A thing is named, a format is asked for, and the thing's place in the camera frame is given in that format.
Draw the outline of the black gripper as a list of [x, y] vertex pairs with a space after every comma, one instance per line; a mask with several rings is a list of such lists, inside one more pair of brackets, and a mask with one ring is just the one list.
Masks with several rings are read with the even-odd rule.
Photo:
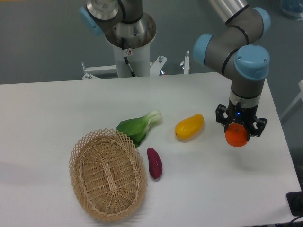
[[226, 133], [231, 123], [242, 125], [247, 131], [247, 141], [251, 137], [260, 137], [266, 124], [266, 118], [257, 118], [258, 105], [252, 108], [241, 108], [239, 105], [234, 105], [229, 101], [228, 108], [219, 104], [215, 111], [216, 121], [224, 127]]

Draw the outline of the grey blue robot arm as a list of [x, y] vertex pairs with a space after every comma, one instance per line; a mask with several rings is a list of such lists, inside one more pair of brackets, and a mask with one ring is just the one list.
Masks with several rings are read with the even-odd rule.
[[[217, 107], [216, 121], [225, 131], [230, 131], [233, 124], [242, 126], [245, 140], [249, 140], [260, 136], [267, 124], [265, 118], [256, 116], [256, 111], [270, 56], [254, 42], [270, 28], [270, 17], [245, 0], [213, 0], [211, 5], [227, 30], [221, 36], [201, 35], [195, 42], [193, 57], [231, 80], [229, 104]], [[105, 35], [114, 48], [120, 78], [151, 75], [150, 45], [156, 24], [143, 12], [140, 0], [89, 0], [79, 13], [91, 32]]]

